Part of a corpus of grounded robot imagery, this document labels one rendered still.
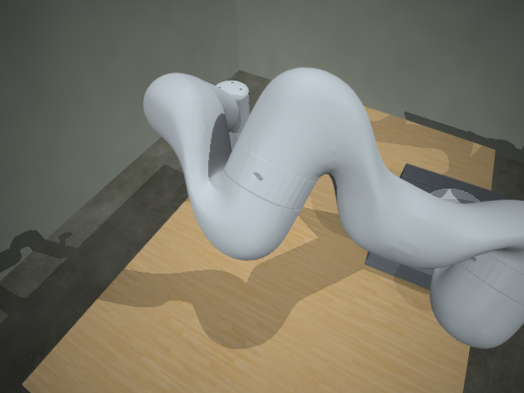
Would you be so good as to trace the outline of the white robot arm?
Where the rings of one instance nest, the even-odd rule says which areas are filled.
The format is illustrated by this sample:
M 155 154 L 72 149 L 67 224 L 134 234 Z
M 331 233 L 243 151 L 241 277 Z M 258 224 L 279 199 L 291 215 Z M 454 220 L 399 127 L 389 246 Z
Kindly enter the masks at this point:
M 239 260 L 272 253 L 328 174 L 355 244 L 434 269 L 430 303 L 449 335 L 490 349 L 524 324 L 524 201 L 480 202 L 458 189 L 429 194 L 397 177 L 356 93 L 326 71 L 281 73 L 251 113 L 244 83 L 206 83 L 160 76 L 143 110 L 180 160 L 196 221 L 216 249 Z

